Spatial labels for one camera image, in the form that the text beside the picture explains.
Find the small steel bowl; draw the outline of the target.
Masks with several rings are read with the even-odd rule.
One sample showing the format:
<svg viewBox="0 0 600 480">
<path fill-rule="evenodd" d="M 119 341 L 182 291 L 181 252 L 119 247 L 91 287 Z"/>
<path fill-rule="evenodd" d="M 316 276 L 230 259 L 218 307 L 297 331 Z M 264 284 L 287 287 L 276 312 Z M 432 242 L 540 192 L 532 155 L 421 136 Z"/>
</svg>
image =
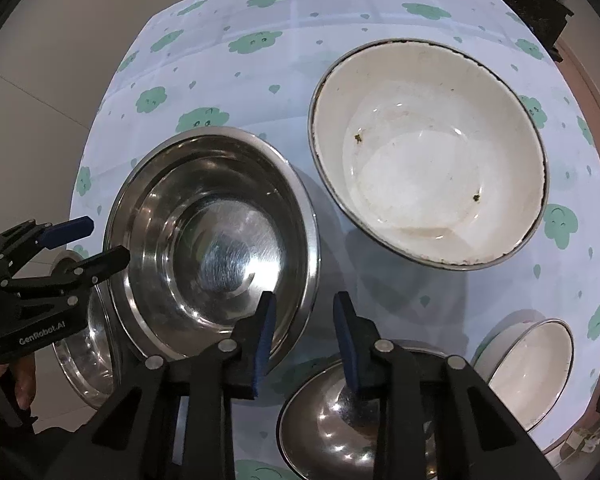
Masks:
<svg viewBox="0 0 600 480">
<path fill-rule="evenodd" d="M 348 388 L 339 356 L 315 360 L 279 412 L 280 456 L 301 479 L 370 479 L 379 419 L 379 402 Z"/>
</svg>

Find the small white enamel bowl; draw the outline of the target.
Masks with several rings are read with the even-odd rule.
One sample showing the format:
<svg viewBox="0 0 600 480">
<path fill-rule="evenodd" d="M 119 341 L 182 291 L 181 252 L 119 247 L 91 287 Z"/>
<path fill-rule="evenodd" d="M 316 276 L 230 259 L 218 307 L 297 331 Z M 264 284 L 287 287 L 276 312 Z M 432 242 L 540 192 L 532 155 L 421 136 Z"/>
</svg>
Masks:
<svg viewBox="0 0 600 480">
<path fill-rule="evenodd" d="M 546 318 L 501 330 L 483 345 L 474 369 L 529 431 L 562 396 L 573 362 L 574 340 L 568 324 Z"/>
</svg>

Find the large white enamel bowl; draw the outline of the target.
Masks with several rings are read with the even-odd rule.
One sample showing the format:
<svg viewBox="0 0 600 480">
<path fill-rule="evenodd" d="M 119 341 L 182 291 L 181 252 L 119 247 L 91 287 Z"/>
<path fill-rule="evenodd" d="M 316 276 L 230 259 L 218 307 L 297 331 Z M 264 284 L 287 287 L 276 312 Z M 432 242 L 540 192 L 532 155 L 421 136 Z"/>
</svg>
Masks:
<svg viewBox="0 0 600 480">
<path fill-rule="evenodd" d="M 365 234 L 450 271 L 495 266 L 538 228 L 548 163 L 519 96 L 470 55 L 387 38 L 321 76 L 309 144 L 325 188 Z"/>
</svg>

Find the large steel bowl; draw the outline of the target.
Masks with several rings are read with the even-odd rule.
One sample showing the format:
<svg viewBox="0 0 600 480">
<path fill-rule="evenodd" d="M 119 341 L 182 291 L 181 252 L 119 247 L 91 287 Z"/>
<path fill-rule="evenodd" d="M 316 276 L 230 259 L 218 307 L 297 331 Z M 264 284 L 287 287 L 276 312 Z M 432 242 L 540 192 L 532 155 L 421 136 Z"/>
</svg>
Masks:
<svg viewBox="0 0 600 480">
<path fill-rule="evenodd" d="M 276 297 L 276 324 L 268 366 L 298 344 L 314 309 L 321 274 L 317 216 L 300 174 L 288 160 L 269 162 L 258 180 L 252 212 L 256 238 L 253 284 Z"/>
</svg>

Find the green cloud patterned tablecloth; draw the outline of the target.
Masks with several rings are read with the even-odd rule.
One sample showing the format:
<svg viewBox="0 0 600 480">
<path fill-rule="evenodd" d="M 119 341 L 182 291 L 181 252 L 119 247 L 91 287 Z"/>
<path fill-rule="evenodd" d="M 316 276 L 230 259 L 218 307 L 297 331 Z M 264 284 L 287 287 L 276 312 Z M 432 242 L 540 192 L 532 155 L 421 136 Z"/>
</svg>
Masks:
<svg viewBox="0 0 600 480">
<path fill-rule="evenodd" d="M 538 121 L 550 209 L 532 240 L 498 266 L 446 272 L 389 252 L 347 219 L 317 174 L 306 116 L 324 71 L 360 44 L 402 37 L 472 56 Z M 306 330 L 257 400 L 234 405 L 241 474 L 284 470 L 278 413 L 336 351 L 332 297 L 343 289 L 385 336 L 468 358 L 519 320 L 566 321 L 576 341 L 570 381 L 532 436 L 545 448 L 568 434 L 600 377 L 600 140 L 557 65 L 503 0 L 184 0 L 154 15 L 114 72 L 86 141 L 71 214 L 91 217 L 95 229 L 81 255 L 102 248 L 114 198 L 134 166 L 204 113 L 260 136 L 294 166 L 322 244 L 320 291 Z"/>
</svg>

